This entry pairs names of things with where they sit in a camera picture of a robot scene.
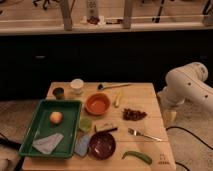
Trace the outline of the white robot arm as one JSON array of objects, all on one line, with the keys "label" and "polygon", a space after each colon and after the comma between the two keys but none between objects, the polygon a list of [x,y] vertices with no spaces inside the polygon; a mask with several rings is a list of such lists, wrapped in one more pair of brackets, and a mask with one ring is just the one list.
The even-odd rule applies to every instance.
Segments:
[{"label": "white robot arm", "polygon": [[186,99],[213,113],[213,88],[205,84],[207,78],[208,69],[200,62],[174,68],[166,74],[166,86],[157,93],[165,127],[174,122],[175,108]]}]

